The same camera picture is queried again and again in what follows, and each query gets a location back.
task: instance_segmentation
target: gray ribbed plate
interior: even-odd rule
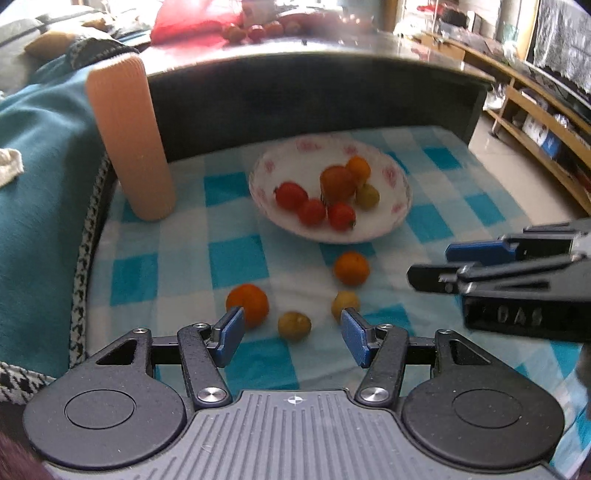
[[[158,456],[113,472],[64,480],[556,480],[543,466],[503,475],[455,470],[432,460],[384,410],[362,408],[342,390],[245,391],[202,410]]]

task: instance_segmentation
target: blue checkered tablecloth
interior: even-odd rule
[[[173,163],[178,203],[158,223],[138,220],[118,187],[92,270],[90,353],[135,327],[173,335],[191,323],[213,322],[224,314],[234,286],[254,283],[267,293],[271,310],[261,327],[245,335],[223,371],[232,392],[353,390],[363,372],[341,338],[330,303],[342,289],[331,266],[342,252],[354,249],[368,257],[372,268],[369,280],[357,289],[361,313],[371,323],[395,323],[417,336],[452,328],[556,396],[567,427],[553,463],[568,473],[591,442],[586,392],[574,373],[580,347],[467,332],[454,297],[416,293],[405,278],[412,263],[443,261],[451,241],[518,232],[530,224],[528,218],[466,145],[445,130],[391,128],[348,135],[388,153],[413,188],[413,208],[404,224],[371,243],[317,244],[258,214],[247,175],[275,142]],[[312,319],[312,332],[301,343],[287,344],[277,336],[277,319],[288,310]],[[158,374],[183,391],[179,367],[160,366]],[[403,393],[427,378],[428,368],[409,367]]]

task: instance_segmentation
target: red bag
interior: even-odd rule
[[[152,45],[221,33],[224,25],[239,21],[241,10],[236,0],[164,0],[150,35]]]

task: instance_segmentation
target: blue gripper jaw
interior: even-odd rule
[[[244,309],[233,307],[212,327],[207,344],[213,362],[223,368],[230,363],[245,331]]]
[[[459,242],[450,244],[445,250],[448,262],[478,262],[483,267],[514,262],[517,259],[517,245],[503,240],[480,242]]]
[[[344,309],[340,331],[355,362],[361,368],[369,368],[379,349],[374,328],[355,309]]]

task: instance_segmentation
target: floor tile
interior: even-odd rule
[[[564,187],[507,132],[488,134],[492,120],[480,118],[469,148],[515,199],[532,223],[553,223],[585,216]]]

